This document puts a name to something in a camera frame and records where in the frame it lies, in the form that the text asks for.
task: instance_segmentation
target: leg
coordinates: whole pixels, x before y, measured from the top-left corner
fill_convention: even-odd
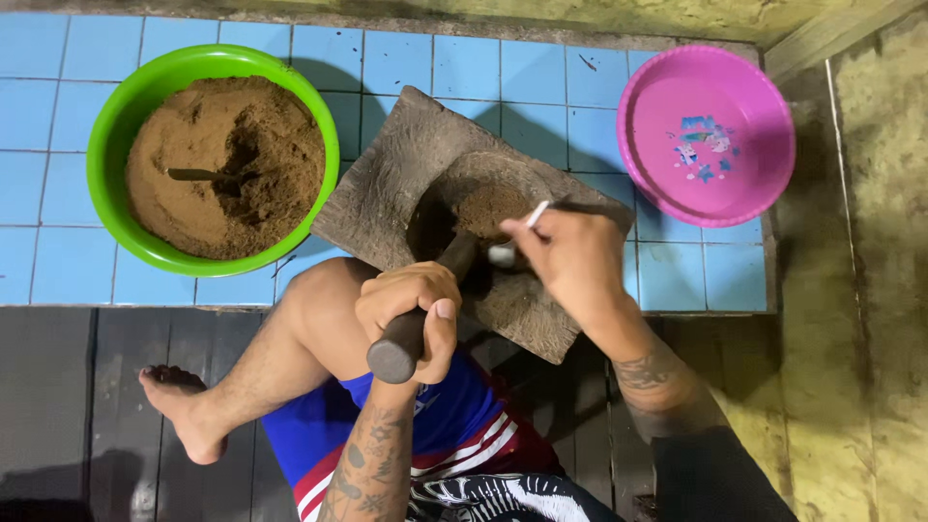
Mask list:
[[[215,462],[229,432],[331,375],[346,380],[368,372],[369,341],[354,316],[354,301],[361,284],[377,273],[339,257],[294,278],[241,359],[212,389],[176,367],[139,374],[148,400],[174,423],[193,462]]]

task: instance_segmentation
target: wooden pestle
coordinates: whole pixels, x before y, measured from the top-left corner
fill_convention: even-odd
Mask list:
[[[435,260],[451,270],[458,284],[477,255],[477,241],[477,236],[461,230]],[[367,365],[375,377],[391,385],[399,385],[412,377],[425,349],[422,338],[425,316],[425,310],[415,307],[390,321],[380,339],[367,350]]]

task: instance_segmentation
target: green plastic bowl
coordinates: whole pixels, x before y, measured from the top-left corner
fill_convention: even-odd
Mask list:
[[[129,213],[125,165],[135,135],[148,116],[173,93],[200,78],[263,76],[299,97],[319,124],[326,148],[326,175],[312,210],[279,243],[241,259],[214,261],[184,254],[146,232]],[[302,75],[261,51],[214,44],[178,49],[140,67],[103,106],[87,147],[87,185],[103,226],[126,250],[155,268],[210,278],[241,274],[277,261],[309,235],[313,218],[335,189],[339,176],[339,140],[329,107]]]

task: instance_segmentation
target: brown powder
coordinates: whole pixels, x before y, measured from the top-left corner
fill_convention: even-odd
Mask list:
[[[176,181],[167,168],[223,181]],[[309,214],[325,175],[316,120],[261,76],[198,80],[174,93],[138,132],[126,165],[138,223],[181,252],[209,259],[258,254]]]
[[[481,185],[455,205],[458,228],[485,240],[508,238],[499,223],[509,217],[522,217],[532,208],[515,187],[504,184]]]

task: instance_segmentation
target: left hand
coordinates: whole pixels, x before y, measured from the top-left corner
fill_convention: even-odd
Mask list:
[[[442,382],[458,343],[461,294],[454,274],[433,261],[383,272],[361,286],[354,313],[373,343],[393,318],[415,307],[428,310],[423,336],[425,350],[411,381]]]

